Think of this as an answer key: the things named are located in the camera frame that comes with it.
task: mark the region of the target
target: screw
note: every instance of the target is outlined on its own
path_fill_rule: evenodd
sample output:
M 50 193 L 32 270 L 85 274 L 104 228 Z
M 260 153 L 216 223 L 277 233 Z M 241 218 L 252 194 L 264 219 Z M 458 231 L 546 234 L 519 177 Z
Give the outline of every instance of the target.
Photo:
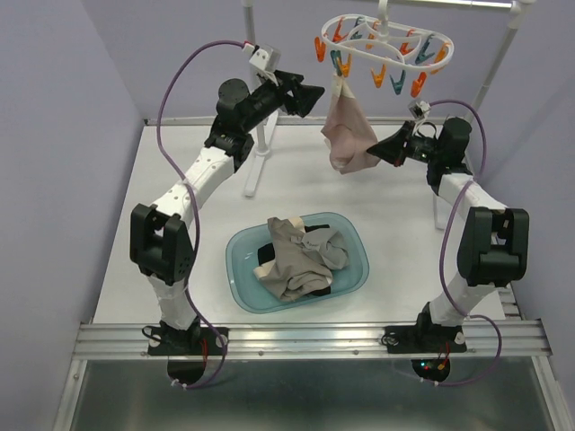
M 463 332 L 457 332 L 456 339 L 454 339 L 456 344 L 462 345 L 465 343 L 465 335 Z

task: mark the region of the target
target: blue clothespin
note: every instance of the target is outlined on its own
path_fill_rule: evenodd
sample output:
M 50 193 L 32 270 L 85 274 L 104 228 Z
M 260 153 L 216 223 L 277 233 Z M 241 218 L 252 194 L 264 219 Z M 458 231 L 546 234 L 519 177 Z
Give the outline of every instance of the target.
M 417 57 L 415 58 L 415 64 L 416 65 L 420 65 L 425 60 L 435 56 L 435 52 L 432 52 L 431 54 L 426 53 L 426 51 L 428 50 L 429 42 L 431 41 L 431 38 L 433 38 L 433 34 L 430 34 L 428 36 L 428 38 L 425 39 L 425 42 L 423 42 L 423 46 L 421 47 L 420 52 L 417 53 Z
M 394 88 L 394 92 L 395 94 L 397 94 L 398 96 L 402 93 L 402 89 L 403 89 L 403 84 L 405 83 L 405 71 L 402 70 L 402 77 L 399 78 L 399 81 L 394 81 L 394 79 L 392 78 L 391 75 L 389 75 L 389 79 L 392 80 L 392 87 Z
M 338 76 L 341 76 L 341 70 L 340 67 L 338 66 L 338 60 L 337 60 L 339 58 L 340 63 L 343 62 L 343 60 L 341 60 L 341 51 L 332 49 L 330 51 L 330 57 L 332 58 L 332 63 L 333 67 L 335 67 L 335 71 L 338 73 Z
M 366 17 L 365 17 L 365 16 L 359 16 L 359 17 L 356 19 L 356 23 L 353 25 L 353 28 L 355 29 L 357 26 L 359 26 L 360 24 L 363 24 L 365 21 L 366 21 Z M 359 31 L 353 33 L 353 34 L 349 37 L 350 40 L 361 39 L 361 38 L 363 38 L 363 35 L 362 35 Z

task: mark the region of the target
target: pink cloth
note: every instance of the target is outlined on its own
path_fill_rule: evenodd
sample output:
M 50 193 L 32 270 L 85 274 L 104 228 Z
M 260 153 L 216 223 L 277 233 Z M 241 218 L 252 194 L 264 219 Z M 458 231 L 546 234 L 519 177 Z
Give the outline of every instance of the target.
M 333 76 L 332 104 L 322 133 L 330 140 L 332 167 L 341 174 L 372 168 L 379 163 L 379 158 L 367 153 L 369 147 L 377 144 L 377 136 L 341 76 Z

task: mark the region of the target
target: black cloth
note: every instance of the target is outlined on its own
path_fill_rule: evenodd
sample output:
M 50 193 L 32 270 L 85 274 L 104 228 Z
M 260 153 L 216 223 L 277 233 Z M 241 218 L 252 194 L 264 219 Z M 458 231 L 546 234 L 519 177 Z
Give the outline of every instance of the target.
M 305 232 L 313 232 L 316 229 L 327 229 L 330 226 L 328 224 L 319 224 L 317 226 L 304 226 Z M 273 250 L 273 244 L 270 242 L 269 244 L 264 245 L 258 249 L 258 263 L 263 265 L 264 263 L 270 262 L 276 258 L 276 251 Z M 327 286 L 322 290 L 316 290 L 310 295 L 312 296 L 326 296 L 332 292 L 332 287 Z

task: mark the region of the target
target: blue plastic tub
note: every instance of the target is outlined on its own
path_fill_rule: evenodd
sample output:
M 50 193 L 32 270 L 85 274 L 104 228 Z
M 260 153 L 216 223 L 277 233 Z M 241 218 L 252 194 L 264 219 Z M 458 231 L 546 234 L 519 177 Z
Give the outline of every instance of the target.
M 227 244 L 226 268 L 235 301 L 248 312 L 277 312 L 305 303 L 325 301 L 358 290 L 367 280 L 369 263 L 366 250 L 353 224 L 343 215 L 320 213 L 302 216 L 305 225 L 328 224 L 341 232 L 349 253 L 349 265 L 333 271 L 332 293 L 326 296 L 306 295 L 294 302 L 280 301 L 257 280 L 253 270 L 258 267 L 258 249 L 271 242 L 266 224 L 238 232 Z

